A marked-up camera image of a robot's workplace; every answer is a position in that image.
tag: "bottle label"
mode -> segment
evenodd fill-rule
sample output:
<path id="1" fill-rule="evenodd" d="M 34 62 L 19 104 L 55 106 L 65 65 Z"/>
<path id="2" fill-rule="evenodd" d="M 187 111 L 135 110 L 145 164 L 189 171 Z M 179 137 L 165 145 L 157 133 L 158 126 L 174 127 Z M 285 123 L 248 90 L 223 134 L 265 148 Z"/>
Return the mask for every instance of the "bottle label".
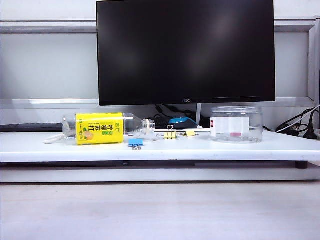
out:
<path id="1" fill-rule="evenodd" d="M 250 131 L 248 116 L 222 116 L 210 118 L 211 137 L 229 134 L 230 137 L 243 137 Z"/>
<path id="2" fill-rule="evenodd" d="M 124 141 L 124 118 L 118 113 L 76 114 L 76 144 L 111 144 Z"/>

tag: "monitor stand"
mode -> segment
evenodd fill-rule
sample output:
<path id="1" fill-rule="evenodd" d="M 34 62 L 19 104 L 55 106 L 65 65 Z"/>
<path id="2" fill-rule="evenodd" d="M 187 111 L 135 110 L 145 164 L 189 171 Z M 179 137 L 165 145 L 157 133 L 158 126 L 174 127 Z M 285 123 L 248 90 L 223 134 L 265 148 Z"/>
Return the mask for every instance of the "monitor stand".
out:
<path id="1" fill-rule="evenodd" d="M 199 125 L 200 123 L 200 116 L 201 116 L 201 103 L 197 103 L 196 105 L 196 118 L 195 122 Z"/>

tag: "monitor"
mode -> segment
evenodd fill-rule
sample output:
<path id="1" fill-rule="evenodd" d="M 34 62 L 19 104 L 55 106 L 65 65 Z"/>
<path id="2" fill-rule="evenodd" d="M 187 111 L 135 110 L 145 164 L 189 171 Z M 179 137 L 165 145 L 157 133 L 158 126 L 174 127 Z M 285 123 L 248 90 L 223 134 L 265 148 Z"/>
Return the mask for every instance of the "monitor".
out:
<path id="1" fill-rule="evenodd" d="M 96 3 L 99 104 L 274 101 L 273 0 Z"/>

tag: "gray wall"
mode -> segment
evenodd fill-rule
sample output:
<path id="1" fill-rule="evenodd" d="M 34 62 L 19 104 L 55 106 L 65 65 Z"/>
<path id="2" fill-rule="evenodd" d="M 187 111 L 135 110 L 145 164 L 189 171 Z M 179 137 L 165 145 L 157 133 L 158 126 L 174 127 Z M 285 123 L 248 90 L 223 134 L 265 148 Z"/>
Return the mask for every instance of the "gray wall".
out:
<path id="1" fill-rule="evenodd" d="M 2 21 L 94 20 L 95 0 L 1 0 Z M 275 0 L 275 17 L 320 15 L 319 0 Z M 97 99 L 97 49 L 95 34 L 0 34 L 0 99 Z M 308 96 L 309 36 L 306 31 L 276 32 L 276 96 Z M 212 104 L 203 106 L 210 115 Z M 152 117 L 153 106 L 61 107 L 13 105 L 0 110 L 1 124 L 59 122 L 76 112 L 132 112 Z M 180 108 L 195 109 L 194 105 Z M 305 105 L 263 109 L 264 122 L 274 128 L 303 111 Z"/>
<path id="2" fill-rule="evenodd" d="M 307 96 L 308 41 L 275 34 L 277 97 Z M 98 98 L 95 34 L 2 34 L 0 61 L 3 99 Z"/>

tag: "computer mouse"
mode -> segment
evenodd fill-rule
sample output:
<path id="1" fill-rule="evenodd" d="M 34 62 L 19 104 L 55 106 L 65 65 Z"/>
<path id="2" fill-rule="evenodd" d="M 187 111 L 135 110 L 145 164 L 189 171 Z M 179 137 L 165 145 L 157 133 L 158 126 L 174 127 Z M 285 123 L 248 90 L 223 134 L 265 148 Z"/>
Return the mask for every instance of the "computer mouse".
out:
<path id="1" fill-rule="evenodd" d="M 196 129 L 198 124 L 187 116 L 175 117 L 169 121 L 174 129 Z"/>

